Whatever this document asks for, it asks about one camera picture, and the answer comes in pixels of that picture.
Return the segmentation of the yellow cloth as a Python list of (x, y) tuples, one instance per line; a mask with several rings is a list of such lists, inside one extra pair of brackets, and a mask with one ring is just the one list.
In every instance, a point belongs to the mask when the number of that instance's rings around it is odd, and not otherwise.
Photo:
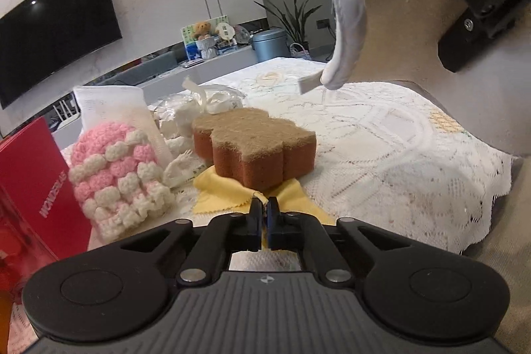
[(212, 166), (197, 176), (193, 186), (198, 191), (197, 200), (192, 208), (195, 215), (214, 214), (223, 211), (248, 213), (252, 198), (258, 198), (263, 204), (269, 197), (276, 197), (283, 212), (300, 212), (312, 215), (324, 225), (332, 225), (335, 219), (317, 206), (306, 195), (301, 183), (296, 179), (287, 180), (280, 186), (265, 193), (244, 187), (237, 180), (217, 174)]

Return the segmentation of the brown bear shaped sponge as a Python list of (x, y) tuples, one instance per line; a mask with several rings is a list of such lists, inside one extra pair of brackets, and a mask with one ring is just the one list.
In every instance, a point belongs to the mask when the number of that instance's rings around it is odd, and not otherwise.
[(314, 170), (316, 133), (267, 111), (239, 108), (192, 122), (196, 155), (222, 178), (266, 191)]

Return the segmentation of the cream fabric bag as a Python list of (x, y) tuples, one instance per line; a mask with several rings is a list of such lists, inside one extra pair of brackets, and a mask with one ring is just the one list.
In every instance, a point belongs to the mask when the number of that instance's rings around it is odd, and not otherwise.
[(467, 8), (464, 0), (332, 0), (330, 62), (299, 81), (302, 93), (350, 82), (409, 85), (473, 137), (502, 152), (530, 153), (530, 3), (515, 26), (462, 70), (439, 60), (437, 44)]

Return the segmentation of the white mesh net cloth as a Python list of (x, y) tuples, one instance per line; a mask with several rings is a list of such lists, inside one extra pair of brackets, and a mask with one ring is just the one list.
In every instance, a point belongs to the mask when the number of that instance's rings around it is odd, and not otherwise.
[(105, 122), (126, 123), (147, 134), (162, 168), (173, 161), (141, 88), (127, 85), (77, 86), (73, 92), (81, 110), (83, 132)]

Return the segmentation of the pink white crochet hat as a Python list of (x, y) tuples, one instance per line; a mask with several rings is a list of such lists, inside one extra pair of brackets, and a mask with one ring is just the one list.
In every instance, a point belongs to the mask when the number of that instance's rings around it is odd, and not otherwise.
[(105, 122), (82, 133), (71, 149), (68, 179), (105, 243), (162, 216), (176, 202), (147, 134), (126, 123)]

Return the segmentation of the clear plastic wrap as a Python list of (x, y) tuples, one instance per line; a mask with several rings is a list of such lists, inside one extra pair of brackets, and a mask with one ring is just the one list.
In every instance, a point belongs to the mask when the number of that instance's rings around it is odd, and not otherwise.
[(200, 173), (204, 162), (193, 150), (192, 123), (204, 114), (243, 108), (247, 96), (222, 84), (195, 84), (186, 77), (184, 93), (171, 94), (150, 107), (173, 161), (163, 173), (163, 183), (177, 188)]

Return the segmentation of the red transparent toy box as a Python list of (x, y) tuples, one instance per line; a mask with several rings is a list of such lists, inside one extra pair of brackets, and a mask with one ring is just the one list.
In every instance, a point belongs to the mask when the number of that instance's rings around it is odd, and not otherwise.
[(48, 125), (38, 118), (1, 142), (1, 290), (86, 251), (92, 231)]

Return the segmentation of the blue metal trash can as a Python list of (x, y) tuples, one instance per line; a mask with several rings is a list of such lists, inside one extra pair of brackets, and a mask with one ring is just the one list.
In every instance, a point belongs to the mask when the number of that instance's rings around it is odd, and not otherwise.
[(259, 62), (277, 57), (290, 57), (287, 34), (284, 29), (272, 28), (251, 37), (251, 47)]

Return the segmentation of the white wifi router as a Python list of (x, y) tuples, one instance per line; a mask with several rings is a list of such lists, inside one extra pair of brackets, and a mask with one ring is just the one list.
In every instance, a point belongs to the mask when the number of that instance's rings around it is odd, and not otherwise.
[(52, 107), (61, 122), (71, 121), (80, 116), (80, 109), (74, 97), (60, 99)]

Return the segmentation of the floor plant by trash can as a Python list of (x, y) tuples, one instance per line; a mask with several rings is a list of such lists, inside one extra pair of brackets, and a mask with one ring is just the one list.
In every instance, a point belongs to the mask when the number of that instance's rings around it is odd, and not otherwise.
[(270, 0), (263, 0), (262, 3), (255, 1), (255, 4), (277, 19), (293, 43), (303, 45), (307, 42), (307, 22), (321, 8), (321, 4), (309, 6), (311, 1), (292, 0), (291, 4), (283, 1), (282, 6), (277, 6)]

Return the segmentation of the teddy bear figure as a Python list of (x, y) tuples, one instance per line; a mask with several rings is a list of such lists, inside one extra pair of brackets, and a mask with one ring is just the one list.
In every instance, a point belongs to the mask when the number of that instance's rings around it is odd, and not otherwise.
[(198, 22), (193, 26), (193, 38), (195, 40), (202, 40), (211, 37), (211, 23)]

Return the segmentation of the black wall television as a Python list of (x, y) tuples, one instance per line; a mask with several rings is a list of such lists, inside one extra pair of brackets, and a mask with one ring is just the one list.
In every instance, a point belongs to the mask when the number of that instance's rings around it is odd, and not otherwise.
[(1, 106), (121, 38), (113, 0), (24, 0), (1, 18)]

